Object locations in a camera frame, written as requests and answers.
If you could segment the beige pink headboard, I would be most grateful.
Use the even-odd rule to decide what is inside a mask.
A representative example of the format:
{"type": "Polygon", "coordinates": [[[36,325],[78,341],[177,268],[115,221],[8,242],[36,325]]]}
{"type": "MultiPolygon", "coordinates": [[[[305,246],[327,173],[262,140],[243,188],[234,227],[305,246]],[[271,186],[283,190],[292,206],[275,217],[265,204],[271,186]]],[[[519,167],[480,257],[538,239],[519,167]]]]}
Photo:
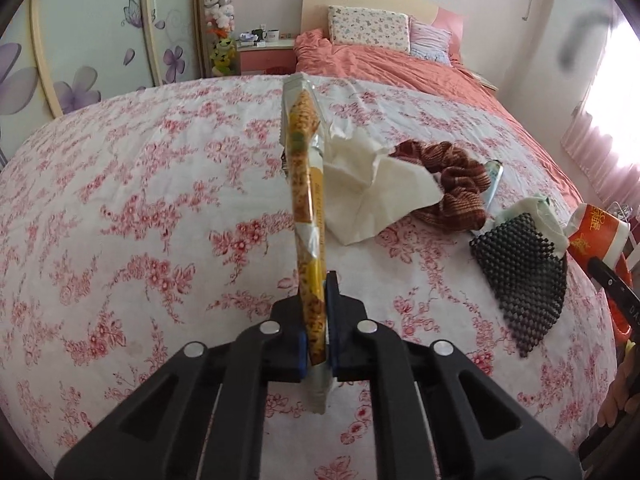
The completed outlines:
{"type": "Polygon", "coordinates": [[[300,31],[306,32],[320,28],[327,35],[329,26],[326,8],[330,4],[401,12],[413,16],[420,22],[447,29],[451,34],[449,55],[454,59],[454,62],[461,61],[463,18],[459,14],[438,6],[431,0],[303,0],[300,31]]]}

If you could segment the floral white pillow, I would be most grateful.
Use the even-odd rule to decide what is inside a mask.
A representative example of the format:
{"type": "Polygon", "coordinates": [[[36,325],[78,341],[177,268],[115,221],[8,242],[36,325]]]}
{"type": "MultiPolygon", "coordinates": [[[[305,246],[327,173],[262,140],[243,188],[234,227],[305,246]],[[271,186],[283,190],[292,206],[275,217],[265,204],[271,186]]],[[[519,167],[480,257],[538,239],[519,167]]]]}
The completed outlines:
{"type": "Polygon", "coordinates": [[[407,14],[358,6],[328,6],[328,26],[334,44],[410,51],[407,14]]]}

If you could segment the red white packaging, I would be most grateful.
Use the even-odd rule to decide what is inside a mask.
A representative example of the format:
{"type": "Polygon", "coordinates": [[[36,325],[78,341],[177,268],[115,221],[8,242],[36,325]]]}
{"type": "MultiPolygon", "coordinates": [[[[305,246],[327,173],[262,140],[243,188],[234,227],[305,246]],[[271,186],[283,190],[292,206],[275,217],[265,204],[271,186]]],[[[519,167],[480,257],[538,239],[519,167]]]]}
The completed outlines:
{"type": "Polygon", "coordinates": [[[628,223],[597,206],[582,203],[570,217],[564,233],[570,241],[568,252],[596,289],[601,289],[602,285],[588,271],[592,258],[600,259],[627,286],[632,287],[623,254],[629,235],[628,223]]]}

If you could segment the brown knitted scrunchie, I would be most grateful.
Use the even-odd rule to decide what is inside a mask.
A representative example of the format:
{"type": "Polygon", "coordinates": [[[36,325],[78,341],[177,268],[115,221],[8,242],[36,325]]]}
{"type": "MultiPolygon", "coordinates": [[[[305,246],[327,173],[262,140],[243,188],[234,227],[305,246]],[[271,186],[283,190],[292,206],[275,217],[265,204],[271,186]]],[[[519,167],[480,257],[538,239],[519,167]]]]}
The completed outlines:
{"type": "Polygon", "coordinates": [[[448,141],[427,144],[405,140],[390,156],[439,177],[442,198],[434,205],[415,209],[411,213],[414,218],[445,232],[478,231],[485,225],[483,193],[491,180],[485,166],[465,150],[448,141]]]}

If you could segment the small light blue tube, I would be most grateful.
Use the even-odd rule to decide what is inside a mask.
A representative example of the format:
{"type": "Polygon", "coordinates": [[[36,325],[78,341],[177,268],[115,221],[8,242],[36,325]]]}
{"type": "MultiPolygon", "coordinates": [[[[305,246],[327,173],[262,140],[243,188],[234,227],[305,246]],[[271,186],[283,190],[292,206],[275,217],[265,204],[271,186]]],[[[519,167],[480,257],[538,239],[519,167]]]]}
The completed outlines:
{"type": "Polygon", "coordinates": [[[489,186],[482,194],[485,210],[490,209],[491,203],[494,201],[503,175],[503,164],[498,159],[491,159],[485,162],[486,174],[489,178],[489,186]]]}

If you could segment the pink white nightstand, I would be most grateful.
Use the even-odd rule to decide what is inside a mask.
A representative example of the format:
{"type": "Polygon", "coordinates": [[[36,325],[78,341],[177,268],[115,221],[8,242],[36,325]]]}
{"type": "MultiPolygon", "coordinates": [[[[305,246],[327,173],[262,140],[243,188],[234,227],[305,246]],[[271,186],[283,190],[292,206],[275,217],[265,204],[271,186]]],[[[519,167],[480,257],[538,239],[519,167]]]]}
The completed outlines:
{"type": "Polygon", "coordinates": [[[295,72],[296,64],[293,39],[238,47],[241,75],[289,75],[295,72]]]}

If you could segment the white mug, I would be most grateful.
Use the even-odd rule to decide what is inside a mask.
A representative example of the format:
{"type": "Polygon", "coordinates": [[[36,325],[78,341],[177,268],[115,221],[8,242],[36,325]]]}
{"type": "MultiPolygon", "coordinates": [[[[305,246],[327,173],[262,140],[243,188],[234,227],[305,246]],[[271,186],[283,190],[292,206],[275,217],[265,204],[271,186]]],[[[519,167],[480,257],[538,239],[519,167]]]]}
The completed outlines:
{"type": "Polygon", "coordinates": [[[270,29],[266,32],[266,41],[275,42],[280,39],[280,32],[277,29],[270,29]]]}

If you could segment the black mesh mat piece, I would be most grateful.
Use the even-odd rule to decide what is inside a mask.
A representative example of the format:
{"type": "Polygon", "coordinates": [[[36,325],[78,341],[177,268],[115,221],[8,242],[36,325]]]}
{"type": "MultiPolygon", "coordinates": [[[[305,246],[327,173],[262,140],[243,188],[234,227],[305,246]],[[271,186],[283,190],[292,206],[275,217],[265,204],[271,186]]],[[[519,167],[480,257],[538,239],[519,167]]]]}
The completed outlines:
{"type": "Polygon", "coordinates": [[[488,281],[518,353],[529,355],[559,321],[567,261],[535,226],[531,214],[473,237],[471,254],[488,281]]]}

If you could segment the striped pink pillow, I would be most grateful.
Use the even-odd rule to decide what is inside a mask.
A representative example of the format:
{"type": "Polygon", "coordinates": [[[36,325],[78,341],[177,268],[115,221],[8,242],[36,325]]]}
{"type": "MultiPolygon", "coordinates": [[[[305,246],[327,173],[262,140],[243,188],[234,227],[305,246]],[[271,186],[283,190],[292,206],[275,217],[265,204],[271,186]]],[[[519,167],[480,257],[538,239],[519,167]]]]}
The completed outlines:
{"type": "Polygon", "coordinates": [[[451,32],[410,18],[410,54],[423,61],[450,66],[451,32]]]}

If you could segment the floral glass wardrobe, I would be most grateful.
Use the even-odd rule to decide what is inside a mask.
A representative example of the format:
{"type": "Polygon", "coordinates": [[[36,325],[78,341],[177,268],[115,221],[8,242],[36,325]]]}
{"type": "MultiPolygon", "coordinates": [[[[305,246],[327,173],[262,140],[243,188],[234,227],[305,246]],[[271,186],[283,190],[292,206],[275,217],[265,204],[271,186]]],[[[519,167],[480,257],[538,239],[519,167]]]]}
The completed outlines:
{"type": "Polygon", "coordinates": [[[22,0],[1,33],[1,159],[55,117],[198,79],[196,0],[22,0]]]}

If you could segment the coral pink duvet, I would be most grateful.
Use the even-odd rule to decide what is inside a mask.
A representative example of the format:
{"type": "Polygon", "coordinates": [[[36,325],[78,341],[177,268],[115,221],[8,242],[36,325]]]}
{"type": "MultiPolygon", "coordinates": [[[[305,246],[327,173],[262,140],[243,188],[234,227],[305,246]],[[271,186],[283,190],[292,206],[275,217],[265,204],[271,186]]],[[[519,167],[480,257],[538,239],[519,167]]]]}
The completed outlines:
{"type": "Polygon", "coordinates": [[[414,56],[379,47],[332,44],[320,29],[298,35],[293,51],[296,70],[314,76],[350,78],[387,84],[449,101],[474,106],[493,114],[516,132],[548,172],[564,200],[572,207],[582,202],[578,188],[542,145],[482,87],[468,70],[424,61],[414,56]]]}

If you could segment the floral pink white cloth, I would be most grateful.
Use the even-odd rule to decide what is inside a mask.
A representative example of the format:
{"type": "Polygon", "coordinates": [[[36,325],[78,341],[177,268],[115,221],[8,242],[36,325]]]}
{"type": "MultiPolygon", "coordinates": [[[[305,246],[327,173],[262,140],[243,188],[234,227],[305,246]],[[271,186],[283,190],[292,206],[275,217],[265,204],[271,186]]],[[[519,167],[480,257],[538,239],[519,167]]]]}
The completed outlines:
{"type": "MultiPolygon", "coordinates": [[[[125,94],[37,130],[1,175],[1,408],[45,471],[184,344],[216,346],[297,287],[277,76],[125,94]]],[[[521,358],[468,233],[406,217],[326,242],[341,290],[405,339],[451,340],[569,448],[616,368],[579,266],[521,358]]]]}

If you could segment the yellow snack wrapper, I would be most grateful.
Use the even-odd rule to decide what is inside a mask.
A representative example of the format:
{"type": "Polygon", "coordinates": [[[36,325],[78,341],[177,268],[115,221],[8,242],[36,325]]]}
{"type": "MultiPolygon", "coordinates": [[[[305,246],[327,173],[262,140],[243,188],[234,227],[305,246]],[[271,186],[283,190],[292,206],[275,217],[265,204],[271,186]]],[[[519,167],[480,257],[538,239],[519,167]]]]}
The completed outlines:
{"type": "Polygon", "coordinates": [[[285,78],[281,144],[291,190],[298,294],[307,335],[307,373],[303,380],[311,413],[321,415],[332,388],[326,314],[326,228],[324,227],[324,121],[314,85],[303,74],[285,78]]]}

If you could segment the white green wrapper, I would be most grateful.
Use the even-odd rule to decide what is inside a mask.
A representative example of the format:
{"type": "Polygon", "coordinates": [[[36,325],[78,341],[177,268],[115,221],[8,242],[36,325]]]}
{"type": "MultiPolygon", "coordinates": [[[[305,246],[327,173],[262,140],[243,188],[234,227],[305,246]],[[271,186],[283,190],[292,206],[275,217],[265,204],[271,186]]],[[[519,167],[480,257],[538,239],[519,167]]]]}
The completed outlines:
{"type": "Polygon", "coordinates": [[[520,214],[529,214],[533,218],[536,230],[553,244],[556,258],[565,256],[570,241],[562,224],[555,217],[548,197],[535,195],[519,200],[495,216],[494,226],[500,226],[520,214]]]}

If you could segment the pink curtain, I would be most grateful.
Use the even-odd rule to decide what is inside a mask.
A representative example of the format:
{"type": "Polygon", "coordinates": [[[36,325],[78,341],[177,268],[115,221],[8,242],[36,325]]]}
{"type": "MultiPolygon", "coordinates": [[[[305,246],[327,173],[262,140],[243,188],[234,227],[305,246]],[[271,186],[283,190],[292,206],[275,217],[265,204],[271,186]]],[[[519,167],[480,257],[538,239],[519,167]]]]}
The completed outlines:
{"type": "Polygon", "coordinates": [[[639,215],[639,137],[629,142],[616,140],[602,129],[585,107],[578,106],[561,145],[582,170],[600,201],[617,202],[639,215]]]}

